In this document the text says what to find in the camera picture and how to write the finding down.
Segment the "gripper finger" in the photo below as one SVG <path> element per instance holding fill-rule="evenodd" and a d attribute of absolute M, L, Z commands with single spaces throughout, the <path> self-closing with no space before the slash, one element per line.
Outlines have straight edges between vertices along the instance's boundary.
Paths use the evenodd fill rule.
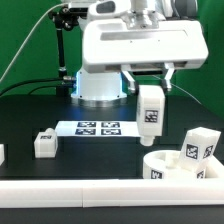
<path fill-rule="evenodd" d="M 135 85 L 134 78 L 131 76 L 131 74 L 128 71 L 122 71 L 122 75 L 128 83 L 129 92 L 132 94 L 135 94 L 136 93 L 136 85 Z"/>
<path fill-rule="evenodd" d="M 171 78 L 175 72 L 173 63 L 165 63 L 163 68 L 164 78 L 162 79 L 162 88 L 165 92 L 169 92 L 172 89 Z"/>

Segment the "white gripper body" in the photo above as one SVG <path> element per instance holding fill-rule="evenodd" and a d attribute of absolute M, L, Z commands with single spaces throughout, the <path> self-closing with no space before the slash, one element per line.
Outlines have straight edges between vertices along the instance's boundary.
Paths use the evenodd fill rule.
<path fill-rule="evenodd" d="M 120 19 L 90 22 L 83 34 L 83 67 L 89 73 L 196 69 L 208 57 L 197 21 L 161 21 L 157 28 L 129 29 Z"/>

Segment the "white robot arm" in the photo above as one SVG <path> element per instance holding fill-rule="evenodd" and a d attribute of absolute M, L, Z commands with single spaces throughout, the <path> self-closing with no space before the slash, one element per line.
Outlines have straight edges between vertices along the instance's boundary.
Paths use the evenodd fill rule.
<path fill-rule="evenodd" d="M 82 62 L 89 73 L 197 69 L 208 57 L 199 21 L 178 16 L 173 0 L 98 0 L 87 12 Z"/>

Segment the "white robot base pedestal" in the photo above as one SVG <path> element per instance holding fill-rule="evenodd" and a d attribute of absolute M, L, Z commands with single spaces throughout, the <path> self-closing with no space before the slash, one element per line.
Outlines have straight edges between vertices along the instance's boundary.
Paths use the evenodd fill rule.
<path fill-rule="evenodd" d="M 119 72 L 90 74 L 81 68 L 75 78 L 71 99 L 76 105 L 103 108 L 121 105 L 127 100 Z"/>

